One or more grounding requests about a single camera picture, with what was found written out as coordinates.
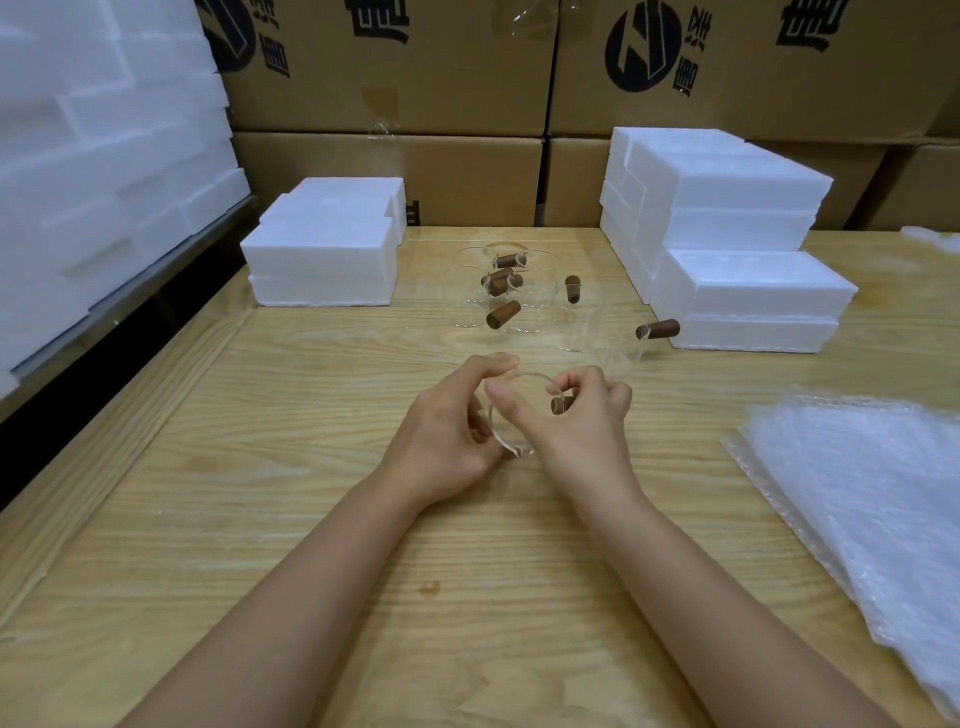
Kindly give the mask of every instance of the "cardboard box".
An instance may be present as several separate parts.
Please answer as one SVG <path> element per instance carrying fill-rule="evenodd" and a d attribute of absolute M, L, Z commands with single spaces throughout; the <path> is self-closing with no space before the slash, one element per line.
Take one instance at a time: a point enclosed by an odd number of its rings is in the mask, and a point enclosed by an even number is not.
<path fill-rule="evenodd" d="M 833 177 L 820 205 L 819 230 L 841 230 L 874 176 L 886 151 L 879 146 L 763 142 L 760 146 Z M 549 139 L 543 224 L 595 228 L 600 190 L 607 171 L 609 139 Z"/>
<path fill-rule="evenodd" d="M 238 133 L 233 145 L 264 206 L 304 177 L 402 177 L 410 224 L 534 223 L 540 139 Z"/>
<path fill-rule="evenodd" d="M 551 136 L 707 127 L 882 141 L 929 129 L 960 77 L 960 3 L 562 3 Z"/>
<path fill-rule="evenodd" d="M 556 0 L 197 6 L 237 131 L 543 134 Z"/>
<path fill-rule="evenodd" d="M 960 140 L 890 150 L 850 230 L 898 231 L 916 225 L 960 232 Z"/>

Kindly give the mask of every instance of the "wooden table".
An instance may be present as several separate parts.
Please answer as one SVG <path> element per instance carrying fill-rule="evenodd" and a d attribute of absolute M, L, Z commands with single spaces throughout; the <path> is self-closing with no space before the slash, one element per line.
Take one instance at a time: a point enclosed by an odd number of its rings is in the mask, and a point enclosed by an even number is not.
<path fill-rule="evenodd" d="M 468 353 L 572 355 L 446 322 L 465 244 L 516 241 L 650 320 L 596 230 L 410 229 L 389 308 L 262 309 L 238 276 L 0 515 L 0 722 L 110 726 L 375 465 Z M 795 384 L 960 409 L 960 258 L 814 232 L 860 286 L 817 355 L 653 342 L 628 436 L 646 492 L 906 726 L 944 725 L 721 447 Z M 705 726 L 536 460 L 421 518 L 375 590 L 324 725 Z"/>

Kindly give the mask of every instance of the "packing tape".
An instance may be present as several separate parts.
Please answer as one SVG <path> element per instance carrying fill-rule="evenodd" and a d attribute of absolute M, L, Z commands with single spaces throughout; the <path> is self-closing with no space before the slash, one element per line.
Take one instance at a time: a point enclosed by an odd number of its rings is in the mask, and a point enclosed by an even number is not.
<path fill-rule="evenodd" d="M 490 26 L 494 37 L 553 42 L 557 0 L 493 0 Z"/>
<path fill-rule="evenodd" d="M 393 133 L 400 126 L 400 95 L 394 86 L 363 86 L 360 96 L 373 116 L 373 133 Z"/>
<path fill-rule="evenodd" d="M 633 4 L 630 4 L 628 12 L 632 11 Z M 561 0 L 560 26 L 566 39 L 583 40 L 592 36 L 596 17 L 596 0 Z"/>

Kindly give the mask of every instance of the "bubble wrap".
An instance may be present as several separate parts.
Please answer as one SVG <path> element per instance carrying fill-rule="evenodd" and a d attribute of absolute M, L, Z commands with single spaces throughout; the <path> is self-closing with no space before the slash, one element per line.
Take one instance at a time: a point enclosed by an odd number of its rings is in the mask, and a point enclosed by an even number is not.
<path fill-rule="evenodd" d="M 727 451 L 960 723 L 960 417 L 902 401 L 753 407 Z"/>

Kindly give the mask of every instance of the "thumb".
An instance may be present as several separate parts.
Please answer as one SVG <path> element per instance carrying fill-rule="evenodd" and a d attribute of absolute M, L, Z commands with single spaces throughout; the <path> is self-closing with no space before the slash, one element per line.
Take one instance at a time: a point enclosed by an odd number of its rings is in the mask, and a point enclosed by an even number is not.
<path fill-rule="evenodd" d="M 542 417 L 510 384 L 500 377 L 487 379 L 484 388 L 496 411 L 503 419 L 515 425 L 523 436 L 536 445 Z"/>

